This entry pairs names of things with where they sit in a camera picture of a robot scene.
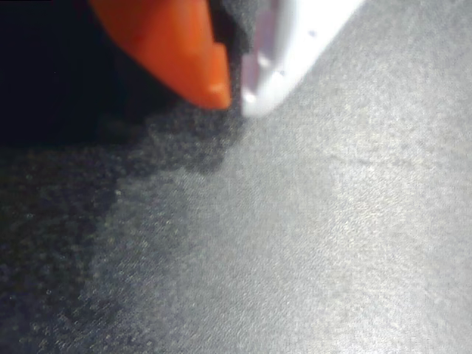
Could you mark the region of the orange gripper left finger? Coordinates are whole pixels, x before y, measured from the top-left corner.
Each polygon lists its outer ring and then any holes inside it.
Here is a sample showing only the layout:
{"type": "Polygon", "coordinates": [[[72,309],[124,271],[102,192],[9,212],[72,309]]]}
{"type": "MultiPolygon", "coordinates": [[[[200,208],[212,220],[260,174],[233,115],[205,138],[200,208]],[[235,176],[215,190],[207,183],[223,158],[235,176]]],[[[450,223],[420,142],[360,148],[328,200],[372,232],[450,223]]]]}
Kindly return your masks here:
{"type": "Polygon", "coordinates": [[[231,103],[226,47],[213,35],[208,1],[95,0],[111,40],[168,88],[206,109],[231,103]]]}

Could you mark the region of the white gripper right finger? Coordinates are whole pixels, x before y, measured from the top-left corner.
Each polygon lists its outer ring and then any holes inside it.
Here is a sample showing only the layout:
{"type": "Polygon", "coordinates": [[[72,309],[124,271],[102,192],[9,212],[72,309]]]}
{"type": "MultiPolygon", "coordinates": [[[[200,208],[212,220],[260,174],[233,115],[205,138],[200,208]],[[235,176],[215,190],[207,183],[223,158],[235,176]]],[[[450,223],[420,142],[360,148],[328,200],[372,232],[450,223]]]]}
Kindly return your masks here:
{"type": "Polygon", "coordinates": [[[242,115],[264,117],[277,108],[362,4],[361,0],[268,1],[255,21],[252,50],[242,57],[242,115]]]}

